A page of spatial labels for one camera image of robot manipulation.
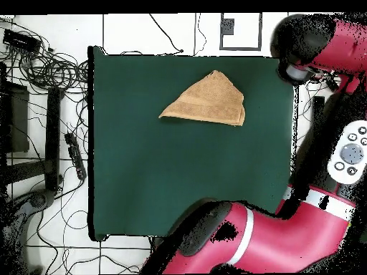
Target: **black border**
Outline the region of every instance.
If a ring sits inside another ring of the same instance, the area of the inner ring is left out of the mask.
[[[224,13],[221,13],[221,34],[219,50],[221,51],[261,51],[262,48],[262,13],[259,13],[259,35],[257,36],[257,47],[223,47],[223,20]]]
[[[95,76],[95,55],[93,52],[93,47],[88,47],[88,72],[87,72],[87,108],[88,108],[88,118],[90,119],[90,124],[88,130],[91,134],[88,138],[88,235],[92,241],[97,241],[95,238],[95,227],[93,223],[93,216],[95,210],[95,173],[94,173],[94,151],[95,151],[95,139],[94,139],[94,110],[93,110],[93,95],[94,95],[94,76]]]

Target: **towel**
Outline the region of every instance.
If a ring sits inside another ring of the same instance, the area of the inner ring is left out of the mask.
[[[191,85],[171,103],[161,117],[243,125],[244,95],[221,72],[214,70]]]

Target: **white tile floor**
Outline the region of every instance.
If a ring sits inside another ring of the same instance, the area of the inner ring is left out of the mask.
[[[243,18],[243,14],[234,18]],[[272,30],[277,22],[286,17],[287,13],[263,13],[263,30],[262,30],[262,51],[261,52],[229,52],[219,51],[219,22],[220,13],[203,13],[200,16],[200,30],[206,36],[205,38],[196,33],[196,51],[199,56],[234,56],[234,55],[255,55],[269,56],[269,42]],[[192,55],[194,51],[194,20],[195,14],[154,14],[156,21],[166,30],[167,34],[172,38],[173,43],[179,49],[183,49],[187,55]],[[120,54],[124,51],[138,50],[145,54],[162,54],[172,53],[175,49],[167,37],[153,23],[148,14],[113,14],[113,15],[40,15],[40,16],[17,16],[14,20],[17,24],[25,26],[28,29],[46,37],[50,46],[55,52],[62,52],[72,55],[78,63],[87,59],[87,47],[90,45],[104,46],[108,54]],[[0,23],[2,28],[10,28],[9,24]],[[13,26],[13,30],[21,31],[22,29]],[[0,29],[0,37],[2,37],[3,29]],[[320,85],[310,85],[310,90],[316,90]],[[321,90],[319,94],[328,96],[330,91]],[[73,100],[81,99],[80,95],[70,95]],[[35,105],[30,106],[29,118],[38,117],[43,125],[46,124],[44,116],[37,113],[45,113],[45,110],[36,105],[45,106],[45,96],[31,95],[30,102]],[[304,87],[300,88],[300,111],[303,110],[304,104],[309,99]],[[77,123],[77,114],[75,112],[75,103],[64,98],[62,101],[61,117],[65,124],[75,126]],[[88,124],[87,112],[84,112],[83,119]],[[29,136],[34,141],[41,157],[44,157],[44,141],[45,129],[41,126],[38,119],[29,120]],[[304,117],[299,119],[298,137],[307,132],[309,124]],[[61,131],[67,132],[65,125],[61,124]],[[60,142],[60,172],[64,174],[66,169],[71,166],[67,146],[63,137]],[[82,149],[83,158],[87,160],[87,155]],[[29,161],[27,158],[36,158],[37,154],[34,149],[29,149],[28,153],[14,153],[13,163],[21,163]],[[27,191],[35,184],[43,180],[42,176],[31,178],[26,181],[9,186],[9,195],[17,197]],[[77,186],[79,180],[73,168],[69,169],[65,174],[64,191],[68,191]],[[55,201],[54,204],[44,212],[42,221],[43,227],[40,230],[42,237],[52,245],[58,247],[58,257],[53,263],[49,273],[65,274],[65,267],[62,265],[63,246],[67,247],[83,247],[83,249],[66,249],[67,269],[77,261],[85,261],[97,258],[100,254],[100,244],[89,239],[87,234],[86,218],[87,218],[87,180],[79,190],[65,196],[62,200]],[[67,205],[62,209],[62,215],[67,220],[75,211],[81,210],[71,217],[68,224],[72,227],[79,228],[73,230],[70,227],[65,228],[65,222],[59,212],[61,206]],[[31,264],[43,265],[44,272],[55,257],[55,251],[52,248],[43,246],[37,235],[34,235],[36,227],[40,220],[38,213],[33,217],[29,225],[28,237],[28,255]],[[102,243],[101,253],[110,257],[113,261],[125,266],[141,266],[149,255],[149,242],[147,237],[129,237],[129,236],[111,236],[107,241]],[[89,263],[75,264],[71,270],[71,274],[119,274],[125,268],[114,264],[110,259],[102,257]],[[131,268],[131,271],[137,271],[137,268]]]

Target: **white control pad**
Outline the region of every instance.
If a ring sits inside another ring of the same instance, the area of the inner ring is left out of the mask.
[[[338,183],[351,185],[362,176],[367,165],[367,121],[347,125],[328,162],[328,172]]]

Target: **table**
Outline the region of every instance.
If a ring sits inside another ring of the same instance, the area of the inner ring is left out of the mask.
[[[96,236],[164,236],[203,197],[247,200],[275,211],[290,176],[293,109],[293,88],[277,76],[276,59],[107,56],[98,47],[90,59],[90,230]],[[244,94],[242,127],[158,119],[214,69]]]

